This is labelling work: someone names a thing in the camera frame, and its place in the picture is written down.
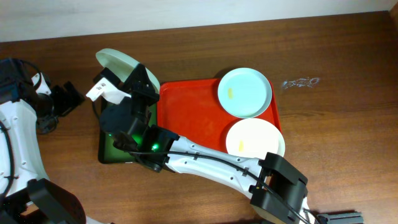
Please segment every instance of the scribble on table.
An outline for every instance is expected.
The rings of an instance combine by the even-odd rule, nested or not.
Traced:
[[[282,89],[286,90],[287,88],[293,87],[293,86],[297,86],[297,87],[310,87],[313,88],[315,85],[317,85],[320,81],[320,78],[299,78],[298,80],[294,80],[294,81],[284,81],[282,84]]]

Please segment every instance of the red tray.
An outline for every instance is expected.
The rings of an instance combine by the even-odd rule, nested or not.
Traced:
[[[241,118],[221,107],[217,97],[219,83],[217,78],[164,83],[157,103],[157,125],[199,145],[227,152],[226,135]],[[257,118],[272,123],[282,132],[274,98],[272,91],[271,104]]]

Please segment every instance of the white wall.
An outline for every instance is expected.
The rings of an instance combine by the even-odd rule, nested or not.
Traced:
[[[398,0],[0,0],[0,42],[390,10]]]

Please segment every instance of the wooden tabletop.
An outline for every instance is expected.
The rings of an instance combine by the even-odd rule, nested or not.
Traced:
[[[374,12],[8,42],[0,44],[0,56],[28,60],[54,84],[70,80],[84,94],[101,71],[95,53],[103,48],[134,57],[160,82],[220,77],[237,67],[259,70],[274,84],[285,158],[308,177],[310,208],[356,210],[366,223],[395,223],[397,37],[389,14]],[[282,88],[299,78],[319,82]],[[50,179],[101,222],[257,218],[244,195],[216,182],[136,164],[100,164],[99,127],[88,100],[55,132],[38,138]]]

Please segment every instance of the yellow mark on plate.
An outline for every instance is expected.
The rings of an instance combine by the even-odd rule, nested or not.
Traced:
[[[239,142],[239,152],[243,152],[243,140]]]
[[[229,88],[229,89],[228,89],[228,98],[229,98],[230,100],[232,100],[232,98],[234,98],[234,96],[232,95],[232,88]]]

